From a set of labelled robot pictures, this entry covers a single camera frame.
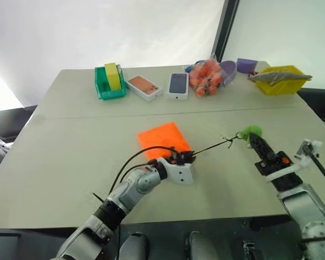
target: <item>yellow plastic basket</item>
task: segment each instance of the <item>yellow plastic basket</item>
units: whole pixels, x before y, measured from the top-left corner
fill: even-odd
[[[265,68],[263,71],[260,71],[260,73],[274,72],[274,71],[279,72],[282,70],[285,72],[303,74],[298,68],[296,68],[293,65],[268,67]],[[282,80],[282,81],[278,81],[273,86],[271,86],[268,82],[263,82],[263,81],[256,81],[256,83],[266,95],[281,95],[281,94],[295,94],[297,91],[299,91],[302,88],[303,84],[306,81],[307,81],[306,79]]]

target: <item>white tabletop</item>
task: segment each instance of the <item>white tabletop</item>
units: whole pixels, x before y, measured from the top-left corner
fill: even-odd
[[[136,70],[145,75],[148,69]],[[159,70],[166,71],[167,68],[154,70],[157,75]],[[41,107],[38,107],[2,162],[0,228],[79,226],[99,206],[92,192],[105,197],[121,165],[140,149],[137,133],[170,121],[177,124],[193,150],[212,145],[222,137],[232,137],[249,124],[262,126],[263,136],[271,147],[276,152],[283,150],[291,157],[304,138],[321,140],[324,145],[320,161],[325,167],[325,125],[297,95],[272,99],[258,92],[251,82],[243,82],[245,86],[234,84],[217,96],[199,100],[191,92],[186,102],[174,101],[172,106],[175,109],[170,113],[167,110],[163,113],[164,107],[161,105],[154,107],[154,113],[147,110],[140,114],[139,109],[135,110],[139,106],[154,106],[155,103],[169,101],[160,97],[160,100],[147,105],[146,101],[129,92],[128,97],[122,99],[125,101],[123,107],[119,108],[117,103],[113,103],[113,107],[118,109],[111,114],[106,108],[108,101],[97,100],[92,89],[93,102],[100,104],[99,109],[104,112],[104,115],[100,115],[95,109],[96,105],[84,107],[83,112],[78,107],[81,102],[76,102],[75,93],[74,101],[69,99],[63,102],[60,98],[64,95],[64,84],[67,84],[63,74],[85,72],[63,71],[58,76],[55,82],[60,83],[53,84]],[[88,88],[91,84],[89,82],[82,86]],[[243,104],[233,104],[236,110],[222,110],[222,104],[215,102],[222,99],[222,95],[227,95],[227,91],[240,93],[236,89],[246,87],[259,96],[255,96],[258,104],[248,98]],[[79,94],[85,92],[83,88],[75,84]],[[56,89],[60,89],[58,98]],[[54,96],[56,101],[48,105],[46,100],[52,100],[50,96]],[[281,101],[276,101],[275,108],[260,107],[263,103],[269,106],[267,99]],[[214,112],[195,111],[194,100],[206,107],[210,101],[212,105],[209,109],[216,104],[220,108]],[[142,155],[132,163],[144,161]],[[178,186],[164,181],[142,199],[124,223],[285,213],[273,186],[267,184],[256,170],[254,163],[258,161],[256,153],[239,140],[230,149],[222,146],[202,153],[193,164],[196,174],[194,185]],[[317,168],[310,166],[301,172],[301,177],[312,184],[325,203],[325,180]]]

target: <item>green pom-pom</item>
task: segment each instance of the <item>green pom-pom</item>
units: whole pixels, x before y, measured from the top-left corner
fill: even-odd
[[[249,133],[257,134],[261,137],[262,129],[259,126],[251,125],[246,127],[243,131],[241,131],[239,135],[243,140],[247,141],[247,144],[249,144]]]

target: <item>bag of oranges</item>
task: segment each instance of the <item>bag of oranges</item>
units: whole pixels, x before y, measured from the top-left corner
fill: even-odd
[[[199,61],[185,70],[189,72],[189,86],[198,96],[215,95],[227,76],[214,57]]]

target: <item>gray floor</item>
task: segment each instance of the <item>gray floor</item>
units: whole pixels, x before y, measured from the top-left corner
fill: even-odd
[[[185,237],[192,230],[208,236],[218,250],[221,259],[242,260],[240,252],[242,239],[249,239],[262,250],[264,259],[301,259],[298,246],[300,233],[293,222],[251,231],[247,219],[217,219],[190,222],[148,223],[123,225],[121,242],[133,232],[145,233],[151,242],[149,259],[180,260],[184,255]],[[53,258],[63,243],[63,238],[41,235],[33,232],[19,232],[21,238],[0,237],[0,260],[48,260]],[[116,252],[116,240],[110,245],[111,259]]]

